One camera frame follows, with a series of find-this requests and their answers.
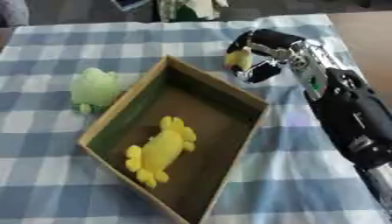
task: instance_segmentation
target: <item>yellow crab toy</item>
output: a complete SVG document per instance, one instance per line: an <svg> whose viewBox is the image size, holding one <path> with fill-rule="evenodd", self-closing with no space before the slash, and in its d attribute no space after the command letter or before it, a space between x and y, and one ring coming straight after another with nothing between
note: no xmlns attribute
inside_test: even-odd
<svg viewBox="0 0 392 224"><path fill-rule="evenodd" d="M136 178L151 188L157 182L165 183L169 176L164 172L184 149L194 151L196 134L178 117L165 116L160 121L161 132L146 143L143 148L131 145L126 152L125 165Z"/></svg>

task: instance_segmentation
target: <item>cardboard box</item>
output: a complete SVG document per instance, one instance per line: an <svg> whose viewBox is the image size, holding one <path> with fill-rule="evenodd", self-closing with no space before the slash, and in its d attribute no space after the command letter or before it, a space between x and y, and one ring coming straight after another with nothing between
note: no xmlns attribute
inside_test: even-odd
<svg viewBox="0 0 392 224"><path fill-rule="evenodd" d="M176 222L201 223L266 108L253 95L168 56L110 107L79 143ZM165 170L170 181L150 189L125 169L124 152L155 136L163 116L182 118L198 139L195 151L183 151Z"/></svg>

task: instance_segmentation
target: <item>blue and white checkered tablecloth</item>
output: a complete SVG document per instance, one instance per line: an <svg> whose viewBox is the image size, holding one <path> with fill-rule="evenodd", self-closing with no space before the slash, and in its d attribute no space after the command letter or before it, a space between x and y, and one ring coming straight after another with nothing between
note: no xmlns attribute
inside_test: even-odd
<svg viewBox="0 0 392 224"><path fill-rule="evenodd" d="M257 84L223 69L226 47L252 28L317 39L354 66L325 15L17 28L0 55L0 223L170 223L76 146L90 119L68 92L88 67L118 72L126 88L166 54L271 104L207 223L387 223L288 69Z"/></svg>

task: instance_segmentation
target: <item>plush toy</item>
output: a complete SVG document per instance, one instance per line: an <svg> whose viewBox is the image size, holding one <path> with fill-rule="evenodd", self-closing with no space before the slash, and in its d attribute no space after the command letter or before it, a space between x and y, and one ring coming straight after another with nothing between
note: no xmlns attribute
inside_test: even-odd
<svg viewBox="0 0 392 224"><path fill-rule="evenodd" d="M101 111L120 94L117 75L104 73L98 68L88 68L71 84L71 98L83 114Z"/></svg>
<svg viewBox="0 0 392 224"><path fill-rule="evenodd" d="M143 148L131 145L126 151L125 166L136 172L136 178L151 188L157 182L165 183L169 176L165 169L184 149L194 151L196 134L178 117L165 116L160 121L161 132L152 137Z"/></svg>
<svg viewBox="0 0 392 224"><path fill-rule="evenodd" d="M247 47L240 51L234 51L226 54L225 57L225 67L228 69L233 69L237 66L241 71L246 71L250 69L252 65L252 53Z"/></svg>

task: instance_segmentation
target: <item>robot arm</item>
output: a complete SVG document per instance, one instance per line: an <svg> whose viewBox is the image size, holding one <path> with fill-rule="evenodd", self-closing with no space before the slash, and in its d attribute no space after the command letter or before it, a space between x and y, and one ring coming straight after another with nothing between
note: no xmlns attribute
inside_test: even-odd
<svg viewBox="0 0 392 224"><path fill-rule="evenodd" d="M375 91L322 45L305 38L271 30L248 31L227 54L244 47L267 59L250 69L237 68L234 74L247 82L258 82L289 66L332 143L354 164L368 189L392 215L392 115Z"/></svg>

